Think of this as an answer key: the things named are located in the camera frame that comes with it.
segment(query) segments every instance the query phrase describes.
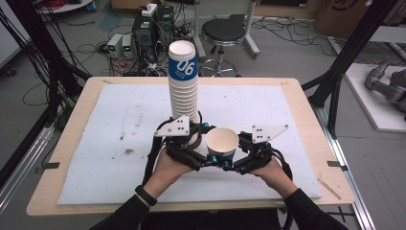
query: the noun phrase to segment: wooden table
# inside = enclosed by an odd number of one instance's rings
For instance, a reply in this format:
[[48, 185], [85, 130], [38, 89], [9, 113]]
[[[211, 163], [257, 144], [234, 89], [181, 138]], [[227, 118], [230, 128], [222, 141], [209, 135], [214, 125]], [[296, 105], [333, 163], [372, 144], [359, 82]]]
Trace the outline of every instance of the wooden table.
[[[166, 78], [102, 78], [87, 81], [75, 110], [64, 129], [50, 162], [60, 162], [57, 169], [46, 170], [27, 207], [30, 216], [112, 213], [119, 205], [57, 205], [73, 154], [81, 134], [96, 105], [105, 84], [168, 84]], [[339, 167], [330, 167], [327, 161], [336, 161], [327, 139], [297, 80], [272, 78], [200, 78], [200, 84], [276, 85], [280, 86], [302, 138], [311, 166], [322, 189], [318, 205], [351, 204], [354, 196]], [[240, 208], [282, 207], [275, 200], [244, 200], [223, 202], [158, 203], [151, 211], [219, 210]]]

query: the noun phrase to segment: concrete floor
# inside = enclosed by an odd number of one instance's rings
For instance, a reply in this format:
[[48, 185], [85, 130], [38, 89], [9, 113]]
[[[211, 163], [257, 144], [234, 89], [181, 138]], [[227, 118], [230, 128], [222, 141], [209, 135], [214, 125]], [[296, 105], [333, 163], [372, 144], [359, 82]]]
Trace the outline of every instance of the concrete floor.
[[[83, 60], [83, 66], [93, 76], [106, 76], [107, 61], [98, 54], [82, 54], [78, 49], [88, 49], [83, 44], [96, 45], [108, 39], [114, 33], [130, 32], [132, 25], [131, 14], [116, 14], [109, 9], [89, 13], [85, 10], [67, 12], [58, 15], [59, 19], [73, 24], [94, 21], [93, 24], [83, 26], [68, 26], [61, 24], [61, 30], [73, 51], [76, 51], [79, 60]], [[312, 22], [308, 28], [297, 27], [298, 33], [308, 33], [315, 36]], [[278, 35], [289, 37], [286, 30], [272, 33], [265, 29], [251, 30], [251, 35], [260, 49], [260, 55], [253, 59], [252, 54], [243, 43], [228, 48], [225, 58], [230, 60], [244, 78], [250, 77], [275, 77], [295, 78], [300, 83], [308, 82], [328, 69], [335, 56], [323, 53], [321, 46], [302, 46], [291, 41], [282, 40]], [[303, 39], [303, 36], [294, 34], [295, 39]], [[319, 40], [326, 53], [333, 54], [331, 47], [326, 41]], [[211, 45], [203, 43], [207, 54], [210, 53]], [[401, 60], [391, 51], [369, 44], [360, 55], [379, 62], [384, 57], [390, 57], [393, 63]], [[44, 105], [32, 106], [22, 103], [22, 98], [28, 90], [40, 83], [35, 77], [33, 67], [23, 54], [18, 55], [12, 62], [17, 70], [16, 76], [4, 76], [0, 78], [1, 128], [0, 128], [0, 167], [3, 167], [7, 159], [12, 155], [34, 122], [39, 118]], [[42, 104], [45, 102], [45, 89], [42, 86], [30, 91], [24, 99], [27, 104]], [[406, 229], [406, 171], [403, 166], [406, 163], [405, 133], [375, 131], [367, 115], [355, 98], [345, 80], [342, 83], [340, 103], [337, 117], [337, 136], [341, 148], [349, 162], [350, 169], [359, 187], [372, 216], [376, 229]], [[53, 137], [49, 146], [40, 156], [35, 167], [41, 164], [45, 153], [56, 142], [60, 132]], [[40, 174], [33, 171], [24, 180], [12, 201], [0, 216], [1, 229], [86, 229], [97, 223], [106, 215], [85, 216], [61, 216], [61, 217], [29, 217], [25, 209], [34, 192]], [[338, 212], [338, 207], [323, 207], [325, 211]], [[343, 212], [353, 213], [349, 206], [342, 207]], [[354, 217], [337, 217], [344, 222], [349, 229], [358, 229]]]

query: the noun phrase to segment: wristband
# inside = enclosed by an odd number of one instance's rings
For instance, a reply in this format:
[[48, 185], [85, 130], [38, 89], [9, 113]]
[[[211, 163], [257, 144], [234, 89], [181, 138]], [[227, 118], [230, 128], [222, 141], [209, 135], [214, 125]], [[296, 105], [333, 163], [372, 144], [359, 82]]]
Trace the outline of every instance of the wristband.
[[142, 185], [137, 186], [137, 188], [135, 188], [135, 192], [137, 193], [138, 196], [140, 196], [140, 198], [142, 198], [150, 206], [154, 206], [156, 204], [156, 202], [158, 201], [155, 198], [153, 198], [151, 195], [149, 195], [144, 190]]

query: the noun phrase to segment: human hand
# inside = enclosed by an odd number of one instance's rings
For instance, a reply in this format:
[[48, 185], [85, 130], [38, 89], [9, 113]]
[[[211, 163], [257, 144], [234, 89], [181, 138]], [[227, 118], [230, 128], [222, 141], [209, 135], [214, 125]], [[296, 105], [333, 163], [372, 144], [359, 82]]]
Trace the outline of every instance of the human hand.
[[157, 198], [182, 174], [191, 171], [192, 169], [188, 166], [170, 158], [167, 154], [167, 150], [163, 148], [159, 153], [155, 170], [144, 186], [144, 190], [149, 193], [150, 196]]
[[283, 171], [278, 159], [272, 156], [272, 160], [262, 168], [256, 169], [250, 174], [259, 176], [268, 187], [276, 190], [282, 198], [293, 194], [298, 187], [289, 179]]

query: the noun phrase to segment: black sleeve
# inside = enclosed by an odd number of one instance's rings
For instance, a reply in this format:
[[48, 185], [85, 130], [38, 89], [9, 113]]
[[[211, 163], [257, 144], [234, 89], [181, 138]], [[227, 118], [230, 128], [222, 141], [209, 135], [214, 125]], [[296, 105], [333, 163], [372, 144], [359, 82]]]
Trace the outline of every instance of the black sleeve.
[[301, 189], [283, 201], [299, 229], [348, 229], [337, 219], [323, 212]]
[[144, 202], [134, 195], [110, 217], [105, 218], [90, 230], [138, 229], [138, 225], [147, 215], [148, 211], [149, 209]]

